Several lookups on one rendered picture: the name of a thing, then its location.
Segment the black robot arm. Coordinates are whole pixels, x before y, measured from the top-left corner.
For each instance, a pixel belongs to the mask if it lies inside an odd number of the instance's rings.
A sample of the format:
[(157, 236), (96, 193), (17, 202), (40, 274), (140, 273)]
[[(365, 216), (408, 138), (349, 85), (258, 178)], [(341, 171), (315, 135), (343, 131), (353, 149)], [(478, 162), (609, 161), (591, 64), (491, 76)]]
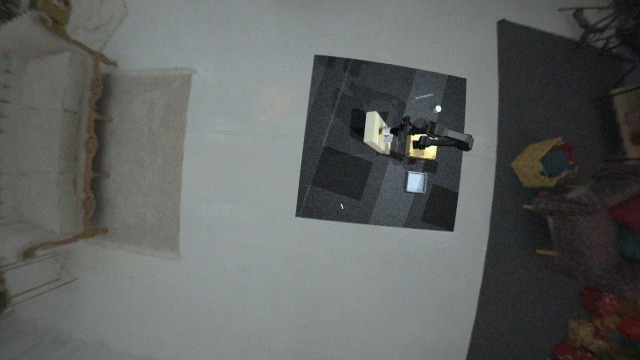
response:
[[(402, 120), (405, 125), (404, 129), (413, 127), (411, 126), (412, 123), (409, 116), (402, 118)], [(421, 135), (419, 140), (412, 141), (413, 149), (425, 150), (425, 148), (429, 148), (430, 146), (452, 146), (463, 151), (472, 150), (474, 139), (470, 134), (462, 134), (448, 130), (440, 123), (426, 121), (423, 117), (419, 117), (415, 120), (415, 126), (416, 135), (426, 134), (427, 136)], [(447, 139), (439, 139), (441, 137)]]

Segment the cream flat panel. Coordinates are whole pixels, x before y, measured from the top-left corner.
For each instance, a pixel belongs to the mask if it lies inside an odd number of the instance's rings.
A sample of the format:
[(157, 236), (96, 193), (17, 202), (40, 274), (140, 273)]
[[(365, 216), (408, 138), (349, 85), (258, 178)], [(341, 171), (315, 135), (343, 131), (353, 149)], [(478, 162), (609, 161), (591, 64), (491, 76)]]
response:
[(387, 126), (376, 111), (367, 112), (363, 141), (378, 152), (390, 155), (390, 143), (384, 143), (384, 127)]

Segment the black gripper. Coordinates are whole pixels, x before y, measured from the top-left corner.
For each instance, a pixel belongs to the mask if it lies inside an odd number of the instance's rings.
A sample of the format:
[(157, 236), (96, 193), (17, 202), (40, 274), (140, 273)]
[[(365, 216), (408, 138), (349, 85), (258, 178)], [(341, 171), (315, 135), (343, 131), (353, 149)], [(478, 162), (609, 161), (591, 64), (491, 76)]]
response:
[(401, 123), (396, 128), (393, 128), (393, 129), (389, 130), (389, 132), (391, 134), (394, 134), (394, 135), (398, 136), (398, 141), (401, 142), (404, 139), (404, 136), (407, 137), (407, 135), (412, 135), (412, 136), (416, 135), (416, 126), (415, 126), (415, 124), (411, 124), (411, 126), (413, 126), (413, 127), (412, 128), (408, 128), (408, 129), (404, 129), (405, 125)]

